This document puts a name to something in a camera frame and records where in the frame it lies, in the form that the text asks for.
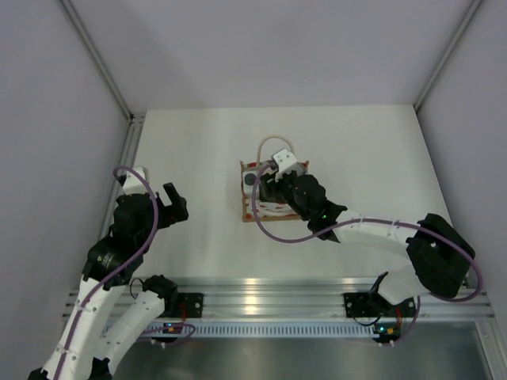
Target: small box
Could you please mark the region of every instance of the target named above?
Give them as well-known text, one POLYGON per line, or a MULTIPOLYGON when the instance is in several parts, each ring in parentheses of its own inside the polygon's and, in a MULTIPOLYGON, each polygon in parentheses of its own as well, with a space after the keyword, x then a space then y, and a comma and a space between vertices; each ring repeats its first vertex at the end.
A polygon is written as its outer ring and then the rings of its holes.
MULTIPOLYGON (((257 171, 264 166, 265 163, 266 162, 262 162, 261 166, 257 167, 256 162, 240 162, 243 222, 255 221, 254 214, 252 212, 252 188, 254 186, 255 177, 257 176, 257 171)), ((301 164, 308 169, 308 161, 302 162, 301 164)), ((290 208, 288 204, 261 202, 259 200, 259 195, 260 191, 257 189, 255 205, 257 207, 257 214, 263 222, 300 219, 300 217, 290 208)))

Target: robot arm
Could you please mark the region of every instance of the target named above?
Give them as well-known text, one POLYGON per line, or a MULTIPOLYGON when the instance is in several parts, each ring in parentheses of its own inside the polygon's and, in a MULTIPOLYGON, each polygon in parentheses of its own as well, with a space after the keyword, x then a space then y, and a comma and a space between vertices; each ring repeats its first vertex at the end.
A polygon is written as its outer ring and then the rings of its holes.
POLYGON ((326 231, 318 236, 322 240, 365 244, 410 260, 411 265, 381 275, 372 289, 388 302, 386 307, 428 292, 444 298, 457 295, 470 263, 421 230, 446 238, 471 259, 475 252, 442 217, 427 214, 419 222, 400 222, 362 215, 329 201, 324 187, 288 150, 281 150, 272 159, 271 168, 260 179, 261 200, 288 203, 302 220, 308 221, 308 229, 314 234, 326 231), (337 224, 342 227, 334 230, 337 224))
POLYGON ((118 206, 108 235, 88 252, 78 300, 62 337, 51 358, 42 368, 33 371, 29 380, 110 379, 148 324, 164 311, 174 309, 176 284, 163 276, 153 276, 145 282, 139 299, 107 336, 101 337, 116 300, 143 263, 154 225, 162 229, 189 217, 186 200, 177 194, 172 184, 164 184, 172 204, 164 206, 158 194, 154 196, 158 209, 154 222, 154 205, 145 188, 147 172, 144 168, 133 169, 133 172, 135 174, 118 179, 125 194, 116 199, 118 206))

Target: cardboard box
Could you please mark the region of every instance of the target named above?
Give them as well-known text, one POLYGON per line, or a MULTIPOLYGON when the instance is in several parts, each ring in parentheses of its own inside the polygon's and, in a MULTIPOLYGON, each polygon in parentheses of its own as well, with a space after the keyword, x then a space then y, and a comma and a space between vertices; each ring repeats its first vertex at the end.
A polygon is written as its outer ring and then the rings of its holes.
MULTIPOLYGON (((308 165, 310 162, 301 162, 308 169, 308 165)), ((242 220, 243 222, 255 222, 254 213, 252 212, 252 199, 245 195, 245 191, 243 189, 243 173, 245 171, 249 172, 252 169, 257 167, 256 162, 244 163, 240 162, 241 165, 241 195, 242 195, 242 220)), ((262 222, 275 222, 280 220, 295 220, 300 219, 299 215, 297 215, 286 203, 272 203, 272 202, 261 202, 257 200, 255 202, 257 213, 261 218, 262 222)))

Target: gray wall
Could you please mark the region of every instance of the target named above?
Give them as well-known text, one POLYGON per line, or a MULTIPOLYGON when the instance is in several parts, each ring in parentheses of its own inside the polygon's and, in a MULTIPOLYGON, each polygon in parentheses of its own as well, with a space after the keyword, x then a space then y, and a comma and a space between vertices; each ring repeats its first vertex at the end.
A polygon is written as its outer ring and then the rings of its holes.
POLYGON ((55 346, 126 124, 56 1, 2 3, 0 51, 0 377, 18 380, 55 346))
POLYGON ((507 2, 488 0, 419 119, 507 338, 507 2))
POLYGON ((470 0, 74 0, 129 105, 411 104, 470 0))

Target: metal floor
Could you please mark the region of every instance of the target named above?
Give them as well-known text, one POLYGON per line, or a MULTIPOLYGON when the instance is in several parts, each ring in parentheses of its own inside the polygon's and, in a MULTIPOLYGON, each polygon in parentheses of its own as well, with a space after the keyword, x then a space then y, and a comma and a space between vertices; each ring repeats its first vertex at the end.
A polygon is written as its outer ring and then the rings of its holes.
POLYGON ((114 380, 491 379, 473 323, 419 324, 396 348, 345 339, 195 339, 135 344, 114 380))

